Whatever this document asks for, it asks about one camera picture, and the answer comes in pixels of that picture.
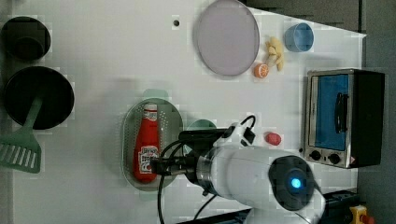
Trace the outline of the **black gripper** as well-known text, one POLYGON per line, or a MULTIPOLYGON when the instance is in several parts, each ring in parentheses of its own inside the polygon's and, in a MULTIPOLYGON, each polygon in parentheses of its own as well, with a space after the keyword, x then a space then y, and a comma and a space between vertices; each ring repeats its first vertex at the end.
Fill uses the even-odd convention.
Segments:
POLYGON ((153 158, 149 160, 151 170, 159 175, 162 180, 175 178, 177 175, 184 175, 192 183, 198 183, 196 174, 198 159, 193 156, 174 158, 153 158))

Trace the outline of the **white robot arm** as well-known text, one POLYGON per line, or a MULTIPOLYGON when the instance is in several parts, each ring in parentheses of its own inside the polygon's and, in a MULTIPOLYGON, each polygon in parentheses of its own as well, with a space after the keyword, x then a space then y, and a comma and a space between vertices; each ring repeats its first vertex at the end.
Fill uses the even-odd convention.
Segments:
POLYGON ((183 131, 166 148, 170 154, 149 164, 161 177, 184 175, 205 193, 248 206, 244 224, 318 224, 326 201, 309 164, 254 140, 239 123, 183 131))

